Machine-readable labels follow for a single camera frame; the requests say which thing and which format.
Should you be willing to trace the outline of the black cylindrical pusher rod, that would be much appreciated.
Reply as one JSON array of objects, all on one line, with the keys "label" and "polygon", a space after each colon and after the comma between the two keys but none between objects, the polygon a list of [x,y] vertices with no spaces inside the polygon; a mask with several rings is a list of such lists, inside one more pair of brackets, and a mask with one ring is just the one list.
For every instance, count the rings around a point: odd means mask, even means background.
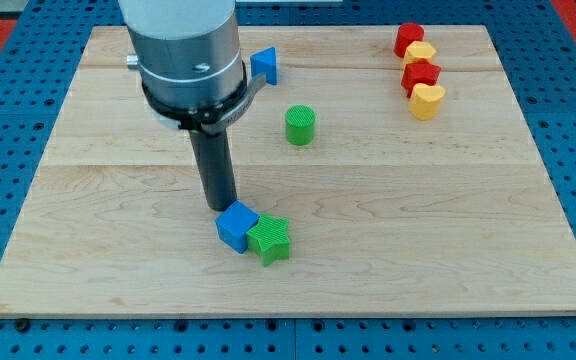
[{"label": "black cylindrical pusher rod", "polygon": [[190,132],[190,140],[208,206],[226,210],[237,200],[236,182],[226,132]]}]

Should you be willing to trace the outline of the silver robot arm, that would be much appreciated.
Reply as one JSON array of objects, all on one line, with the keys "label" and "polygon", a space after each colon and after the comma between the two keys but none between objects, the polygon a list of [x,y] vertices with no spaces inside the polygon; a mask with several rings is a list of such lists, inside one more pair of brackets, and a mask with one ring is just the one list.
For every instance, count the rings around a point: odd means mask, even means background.
[{"label": "silver robot arm", "polygon": [[208,206],[237,198],[227,129],[249,106],[235,0],[119,0],[144,95],[190,134]]}]

